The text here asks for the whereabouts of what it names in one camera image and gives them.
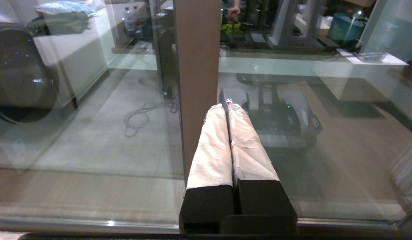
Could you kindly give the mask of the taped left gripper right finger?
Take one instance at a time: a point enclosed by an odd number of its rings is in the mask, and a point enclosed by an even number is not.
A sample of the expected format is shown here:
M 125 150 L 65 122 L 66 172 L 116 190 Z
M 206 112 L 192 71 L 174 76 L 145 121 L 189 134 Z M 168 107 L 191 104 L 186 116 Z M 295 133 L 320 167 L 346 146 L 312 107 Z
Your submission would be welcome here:
M 228 103 L 236 214 L 228 234 L 298 234 L 297 213 L 245 110 Z

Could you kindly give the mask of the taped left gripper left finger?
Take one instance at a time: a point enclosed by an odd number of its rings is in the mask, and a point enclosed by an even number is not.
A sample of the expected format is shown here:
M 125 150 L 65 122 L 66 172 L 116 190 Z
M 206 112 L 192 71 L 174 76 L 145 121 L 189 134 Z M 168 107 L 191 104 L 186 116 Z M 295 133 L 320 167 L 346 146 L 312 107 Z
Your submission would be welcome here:
M 194 153 L 179 214 L 182 234 L 217 234 L 221 221 L 234 214 L 233 164 L 226 113 L 211 106 Z

